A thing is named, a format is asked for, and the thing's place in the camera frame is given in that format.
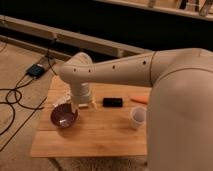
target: wire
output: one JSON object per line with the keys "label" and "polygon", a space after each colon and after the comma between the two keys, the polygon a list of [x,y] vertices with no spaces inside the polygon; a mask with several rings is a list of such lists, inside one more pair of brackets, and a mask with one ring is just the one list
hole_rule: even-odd
{"label": "wire", "polygon": [[[45,102],[45,100],[47,99],[47,97],[45,97],[41,103],[37,106],[37,108],[40,108],[40,106]],[[27,121],[34,115],[34,113],[37,110],[34,110],[28,117],[27,119],[21,124],[21,126],[14,132],[14,134],[10,137],[10,139],[4,144],[4,146],[0,149],[0,152],[2,152],[4,150],[4,148],[7,146],[7,144],[15,137],[15,135],[19,132],[19,130],[27,123]]]}
{"label": "wire", "polygon": [[8,126],[2,131],[0,132],[0,136],[3,135],[6,131],[8,131],[8,129],[12,126],[14,120],[15,120],[15,116],[16,116],[16,111],[15,108],[13,107],[12,104],[8,104],[6,102],[0,102],[0,104],[5,104],[5,105],[9,105],[12,109],[12,120],[10,121],[10,123],[8,124]]}
{"label": "wire", "polygon": [[52,58],[52,57],[50,57],[50,48],[53,46],[53,44],[55,44],[56,41],[57,41],[57,39],[53,39],[51,41],[51,43],[49,44],[49,46],[47,48],[47,52],[45,54],[45,57],[47,58],[47,61],[48,61],[48,65],[49,65],[50,69],[52,70],[52,72],[54,73],[54,75],[58,75],[58,74],[55,72],[52,65],[50,64],[50,59]]}
{"label": "wire", "polygon": [[[8,91],[8,93],[5,96],[5,102],[0,102],[0,104],[8,105],[12,109],[12,119],[11,119],[10,123],[8,124],[8,126],[2,132],[0,132],[0,136],[3,135],[5,132],[7,132],[9,130],[9,128],[12,126],[12,124],[13,124],[13,122],[15,120],[16,111],[15,111],[15,108],[13,106],[14,104],[17,103],[19,106],[21,106],[23,108],[26,108],[26,109],[33,110],[34,112],[37,111],[37,110],[43,109],[42,107],[41,108],[40,107],[33,108],[33,107],[25,106],[25,105],[20,103],[23,95],[22,95],[22,93],[21,93],[21,91],[19,89],[30,85],[34,81],[34,78],[32,78],[27,83],[25,83],[23,85],[19,85],[24,80],[24,78],[26,76],[27,76],[26,74],[23,75],[21,77],[21,79],[16,83],[14,88],[1,88],[0,89],[0,91]],[[11,93],[13,93],[14,97],[15,97],[15,101],[12,101],[12,102],[9,100],[9,97],[10,97]]]}

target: dark background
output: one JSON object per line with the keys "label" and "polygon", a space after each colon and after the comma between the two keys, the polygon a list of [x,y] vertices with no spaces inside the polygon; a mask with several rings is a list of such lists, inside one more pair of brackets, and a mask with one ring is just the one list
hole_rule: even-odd
{"label": "dark background", "polygon": [[0,14],[152,50],[213,50],[213,21],[92,0],[0,0]]}

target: black object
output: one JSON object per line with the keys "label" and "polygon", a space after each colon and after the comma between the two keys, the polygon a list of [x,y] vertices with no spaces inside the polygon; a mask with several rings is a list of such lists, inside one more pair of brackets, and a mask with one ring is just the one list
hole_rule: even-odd
{"label": "black object", "polygon": [[45,73],[44,68],[42,66],[39,66],[38,64],[33,64],[26,71],[27,75],[29,75],[31,77],[35,77],[35,78],[41,77],[44,73]]}
{"label": "black object", "polygon": [[104,98],[103,99],[104,107],[123,107],[122,98]]}

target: orange object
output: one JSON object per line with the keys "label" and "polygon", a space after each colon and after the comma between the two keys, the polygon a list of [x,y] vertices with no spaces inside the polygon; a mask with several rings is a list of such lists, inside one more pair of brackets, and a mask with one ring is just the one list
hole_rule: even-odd
{"label": "orange object", "polygon": [[148,104],[149,94],[144,94],[144,95],[141,95],[141,96],[132,96],[132,97],[130,97],[130,99],[134,102]]}

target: floor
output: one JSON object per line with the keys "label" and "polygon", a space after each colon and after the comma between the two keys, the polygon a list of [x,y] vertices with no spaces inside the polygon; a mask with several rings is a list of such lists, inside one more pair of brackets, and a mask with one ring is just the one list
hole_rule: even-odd
{"label": "floor", "polygon": [[[0,42],[0,51],[4,46]],[[13,88],[25,73],[25,70],[40,59],[42,55],[13,45],[7,45],[0,52],[0,88]],[[54,70],[57,72],[62,61],[56,61]],[[49,70],[40,79],[21,89],[22,104],[36,107],[45,98],[53,73]],[[6,92],[0,91],[0,101],[4,101]],[[0,149],[17,131],[20,125],[32,113],[17,104],[16,118],[12,127],[0,136]],[[0,104],[0,132],[11,120],[9,106]],[[57,170],[46,158],[31,158],[29,156],[31,143],[35,135],[41,111],[37,111],[18,131],[7,146],[0,152],[0,170],[4,171],[54,171]],[[105,158],[57,158],[64,170],[72,171],[144,171],[145,156],[139,157],[105,157]]]}

